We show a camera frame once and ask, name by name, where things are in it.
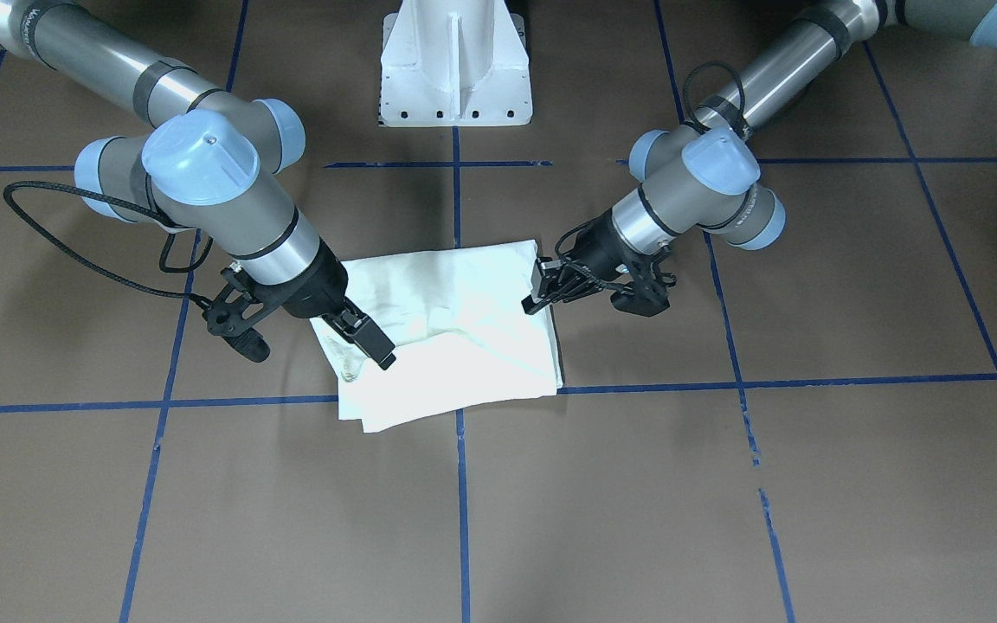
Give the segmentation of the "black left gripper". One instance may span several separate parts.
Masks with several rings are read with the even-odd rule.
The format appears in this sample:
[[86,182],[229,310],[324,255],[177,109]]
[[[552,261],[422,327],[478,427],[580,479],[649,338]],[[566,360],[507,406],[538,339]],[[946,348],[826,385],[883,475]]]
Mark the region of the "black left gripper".
[[538,257],[531,265],[531,292],[521,301],[525,314],[598,294],[624,273],[633,279],[650,277],[668,259],[668,246],[652,255],[633,251],[617,233],[609,214],[571,229],[564,236],[566,241],[571,241],[571,248],[564,256]]

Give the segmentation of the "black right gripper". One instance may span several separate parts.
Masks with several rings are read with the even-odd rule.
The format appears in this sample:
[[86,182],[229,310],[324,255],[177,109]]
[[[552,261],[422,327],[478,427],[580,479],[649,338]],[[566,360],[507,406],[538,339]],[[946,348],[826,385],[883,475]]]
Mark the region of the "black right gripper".
[[395,363],[395,344],[347,299],[348,273],[322,238],[280,238],[261,249],[252,256],[252,281],[252,297],[261,304],[254,323],[277,309],[298,318],[322,317],[380,369]]

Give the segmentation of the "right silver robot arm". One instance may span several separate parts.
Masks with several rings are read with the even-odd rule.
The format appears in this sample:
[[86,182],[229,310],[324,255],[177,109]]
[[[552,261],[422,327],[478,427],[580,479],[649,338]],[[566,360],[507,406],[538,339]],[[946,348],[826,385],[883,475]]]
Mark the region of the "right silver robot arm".
[[91,15],[72,1],[0,1],[0,48],[36,60],[151,127],[146,137],[84,147],[74,183],[91,209],[153,223],[174,237],[202,230],[232,265],[212,299],[187,292],[207,331],[260,363],[256,325],[277,309],[319,318],[380,368],[393,343],[347,297],[348,275],[276,175],[302,157],[305,127],[286,103],[244,101]]

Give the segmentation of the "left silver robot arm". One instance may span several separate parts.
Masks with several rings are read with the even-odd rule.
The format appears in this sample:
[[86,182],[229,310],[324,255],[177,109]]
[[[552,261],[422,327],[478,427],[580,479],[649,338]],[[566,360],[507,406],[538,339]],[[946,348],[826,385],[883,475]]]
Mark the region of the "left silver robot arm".
[[892,24],[997,48],[997,1],[812,1],[720,91],[693,106],[681,87],[684,122],[634,142],[636,189],[571,229],[569,251],[555,245],[537,259],[524,312],[609,292],[617,311],[651,317],[669,307],[676,280],[662,261],[690,228],[745,251],[770,245],[786,209],[761,185],[749,139],[853,44]]

